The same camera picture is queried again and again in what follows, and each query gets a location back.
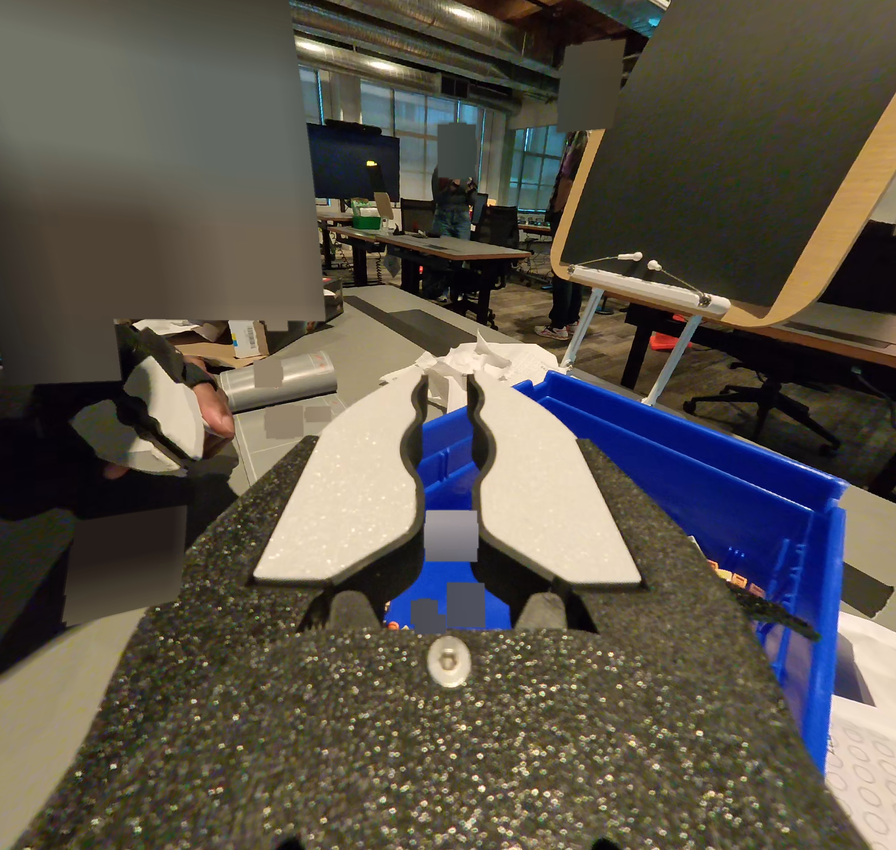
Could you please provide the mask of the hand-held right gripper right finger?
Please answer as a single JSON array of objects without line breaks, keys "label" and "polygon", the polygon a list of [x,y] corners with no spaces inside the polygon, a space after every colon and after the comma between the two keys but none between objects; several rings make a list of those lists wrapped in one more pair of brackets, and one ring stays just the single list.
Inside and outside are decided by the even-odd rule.
[{"label": "hand-held right gripper right finger", "polygon": [[634,588],[642,575],[575,434],[487,374],[468,378],[480,538],[548,582]]}]

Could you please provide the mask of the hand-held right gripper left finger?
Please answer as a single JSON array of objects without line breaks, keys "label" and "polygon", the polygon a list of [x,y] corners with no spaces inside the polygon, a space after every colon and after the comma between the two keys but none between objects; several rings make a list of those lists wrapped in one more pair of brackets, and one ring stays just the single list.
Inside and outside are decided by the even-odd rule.
[{"label": "hand-held right gripper left finger", "polygon": [[262,585],[337,586],[416,539],[428,379],[407,374],[351,405],[317,443],[265,546]]}]

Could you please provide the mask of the blue plastic bin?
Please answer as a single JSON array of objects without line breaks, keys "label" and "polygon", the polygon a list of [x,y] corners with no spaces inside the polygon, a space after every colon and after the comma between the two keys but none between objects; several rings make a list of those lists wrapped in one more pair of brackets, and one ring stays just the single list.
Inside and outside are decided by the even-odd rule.
[{"label": "blue plastic bin", "polygon": [[[362,645],[383,707],[361,763],[604,810],[824,794],[843,482],[563,374],[515,388],[575,434],[643,581],[548,582],[488,543],[477,573],[425,561],[380,614],[409,632]],[[474,508],[472,438],[467,408],[423,424],[427,515]]]}]

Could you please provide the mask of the person's left forearm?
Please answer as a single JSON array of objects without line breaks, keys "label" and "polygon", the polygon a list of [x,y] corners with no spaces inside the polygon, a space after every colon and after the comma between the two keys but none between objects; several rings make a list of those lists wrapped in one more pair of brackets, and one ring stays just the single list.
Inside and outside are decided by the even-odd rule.
[{"label": "person's left forearm", "polygon": [[124,513],[129,490],[70,422],[121,383],[10,385],[1,389],[1,514],[24,520],[51,509],[91,520]]}]

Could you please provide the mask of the long wood-edged office desk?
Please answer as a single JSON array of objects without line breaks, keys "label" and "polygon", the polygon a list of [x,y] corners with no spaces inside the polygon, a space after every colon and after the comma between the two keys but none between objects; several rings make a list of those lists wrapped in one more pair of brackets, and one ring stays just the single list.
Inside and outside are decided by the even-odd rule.
[{"label": "long wood-edged office desk", "polygon": [[346,226],[335,227],[333,231],[350,244],[355,287],[368,285],[367,253],[372,246],[380,244],[402,260],[400,287],[403,290],[413,295],[420,293],[421,267],[443,272],[452,281],[450,310],[458,314],[473,311],[481,324],[488,321],[490,296],[506,285],[511,264],[532,256],[526,249],[452,237],[396,235],[387,230],[370,231]]}]

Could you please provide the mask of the wood-edged grey desk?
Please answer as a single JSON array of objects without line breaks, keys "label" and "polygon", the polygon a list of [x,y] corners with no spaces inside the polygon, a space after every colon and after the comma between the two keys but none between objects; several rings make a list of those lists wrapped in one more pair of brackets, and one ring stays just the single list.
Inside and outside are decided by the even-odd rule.
[{"label": "wood-edged grey desk", "polygon": [[[622,386],[635,388],[651,336],[661,333],[677,340],[687,318],[677,320],[672,312],[656,305],[627,301],[625,322],[635,335],[623,369]],[[788,327],[756,330],[731,329],[719,321],[702,320],[691,342],[698,347],[723,352],[736,363],[748,365],[782,382],[812,386],[844,387],[894,398],[894,347],[875,348],[815,332]]]}]

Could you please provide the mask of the person's left hand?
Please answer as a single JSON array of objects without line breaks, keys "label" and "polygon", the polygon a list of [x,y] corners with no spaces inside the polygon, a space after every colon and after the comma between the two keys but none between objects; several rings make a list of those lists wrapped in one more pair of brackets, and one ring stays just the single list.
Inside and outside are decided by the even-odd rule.
[{"label": "person's left hand", "polygon": [[174,380],[194,391],[205,431],[200,460],[212,458],[234,438],[235,425],[228,399],[200,358],[184,355],[153,330],[135,329],[129,323],[116,324],[116,338],[124,383],[143,359],[155,358]]}]

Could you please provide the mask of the cardboard box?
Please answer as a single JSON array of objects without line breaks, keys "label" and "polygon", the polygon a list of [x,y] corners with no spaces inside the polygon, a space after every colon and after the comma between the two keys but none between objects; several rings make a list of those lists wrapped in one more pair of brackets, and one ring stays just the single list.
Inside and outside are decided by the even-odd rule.
[{"label": "cardboard box", "polygon": [[265,325],[259,320],[146,320],[142,325],[184,355],[219,367],[239,369],[270,353]]}]

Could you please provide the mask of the silver foil packet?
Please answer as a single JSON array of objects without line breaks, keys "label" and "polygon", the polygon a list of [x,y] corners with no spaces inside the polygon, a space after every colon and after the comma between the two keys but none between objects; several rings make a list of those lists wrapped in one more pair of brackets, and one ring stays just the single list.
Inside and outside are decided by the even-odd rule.
[{"label": "silver foil packet", "polygon": [[235,414],[333,394],[338,389],[334,365],[322,351],[268,356],[218,375],[218,383]]}]

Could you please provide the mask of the crumpled white paper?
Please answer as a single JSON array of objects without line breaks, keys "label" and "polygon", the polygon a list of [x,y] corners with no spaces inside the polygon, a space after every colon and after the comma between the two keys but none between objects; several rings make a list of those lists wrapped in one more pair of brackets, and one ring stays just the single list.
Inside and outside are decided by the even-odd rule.
[{"label": "crumpled white paper", "polygon": [[542,383],[549,372],[566,374],[556,355],[537,344],[494,343],[477,333],[476,341],[461,343],[446,355],[424,352],[406,368],[383,375],[386,385],[408,374],[426,375],[429,403],[446,414],[467,406],[467,379],[471,374],[487,374],[500,383],[515,386],[524,382]]}]

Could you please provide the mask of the row of small orange blocks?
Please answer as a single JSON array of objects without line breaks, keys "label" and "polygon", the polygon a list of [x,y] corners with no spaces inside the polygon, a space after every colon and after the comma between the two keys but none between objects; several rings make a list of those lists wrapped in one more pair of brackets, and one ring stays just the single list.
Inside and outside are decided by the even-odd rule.
[{"label": "row of small orange blocks", "polygon": [[756,598],[766,598],[764,589],[746,576],[735,571],[723,569],[721,565],[710,559],[707,560],[707,564],[729,587],[745,591]]}]

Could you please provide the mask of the white board stand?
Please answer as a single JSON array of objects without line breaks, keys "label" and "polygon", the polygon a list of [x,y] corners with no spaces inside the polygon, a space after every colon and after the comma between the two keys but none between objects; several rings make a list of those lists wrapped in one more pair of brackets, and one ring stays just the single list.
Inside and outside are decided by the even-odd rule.
[{"label": "white board stand", "polygon": [[670,279],[671,284],[657,282],[654,279],[626,276],[597,268],[599,263],[606,262],[639,263],[643,260],[643,257],[643,254],[637,251],[601,257],[597,260],[577,265],[564,265],[557,262],[554,264],[554,269],[560,271],[572,283],[592,288],[592,294],[588,300],[584,315],[574,331],[561,363],[561,366],[566,369],[575,362],[585,333],[602,297],[607,292],[617,292],[625,296],[631,296],[643,304],[662,304],[670,311],[688,311],[690,313],[686,326],[669,354],[654,386],[650,393],[642,399],[643,404],[653,407],[674,373],[700,322],[704,319],[721,320],[728,314],[731,302],[726,297],[705,293],[683,282],[665,270],[656,260],[645,263],[647,271]]}]

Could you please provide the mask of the large black display screen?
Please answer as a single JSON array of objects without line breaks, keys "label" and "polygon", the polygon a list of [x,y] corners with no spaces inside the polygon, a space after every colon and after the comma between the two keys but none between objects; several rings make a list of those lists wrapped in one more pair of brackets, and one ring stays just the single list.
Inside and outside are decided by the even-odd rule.
[{"label": "large black display screen", "polygon": [[386,193],[400,198],[400,140],[376,126],[307,123],[315,197],[374,199]]}]

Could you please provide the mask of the black monitor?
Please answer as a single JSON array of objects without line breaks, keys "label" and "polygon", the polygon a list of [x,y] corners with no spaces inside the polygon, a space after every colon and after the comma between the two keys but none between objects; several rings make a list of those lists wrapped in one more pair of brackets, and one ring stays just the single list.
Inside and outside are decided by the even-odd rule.
[{"label": "black monitor", "polygon": [[895,314],[895,227],[869,221],[819,302]]}]

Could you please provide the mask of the dark board with wooden edge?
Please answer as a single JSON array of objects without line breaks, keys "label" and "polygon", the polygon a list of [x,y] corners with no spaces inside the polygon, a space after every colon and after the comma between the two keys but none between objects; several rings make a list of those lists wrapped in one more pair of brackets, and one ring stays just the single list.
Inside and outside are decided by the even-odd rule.
[{"label": "dark board with wooden edge", "polygon": [[895,0],[673,0],[589,139],[552,267],[658,261],[770,326],[822,294],[894,176]]}]

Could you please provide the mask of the white printed paper sheet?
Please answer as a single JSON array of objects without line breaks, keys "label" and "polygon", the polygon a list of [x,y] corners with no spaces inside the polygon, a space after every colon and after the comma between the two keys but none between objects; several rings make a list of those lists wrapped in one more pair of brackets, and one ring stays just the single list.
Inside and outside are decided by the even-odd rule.
[{"label": "white printed paper sheet", "polygon": [[825,781],[872,848],[895,847],[895,720],[887,710],[833,697]]}]

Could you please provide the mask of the window wall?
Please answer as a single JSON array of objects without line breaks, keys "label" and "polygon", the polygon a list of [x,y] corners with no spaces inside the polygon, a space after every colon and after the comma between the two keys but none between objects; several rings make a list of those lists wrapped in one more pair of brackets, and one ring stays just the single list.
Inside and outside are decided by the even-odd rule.
[{"label": "window wall", "polygon": [[524,218],[546,212],[554,190],[565,136],[554,127],[511,127],[496,110],[452,98],[429,96],[365,82],[343,73],[299,66],[306,119],[319,124],[340,118],[340,91],[357,103],[358,121],[399,139],[400,194],[430,200],[437,163],[438,126],[476,126],[477,187],[500,205],[516,206]]}]

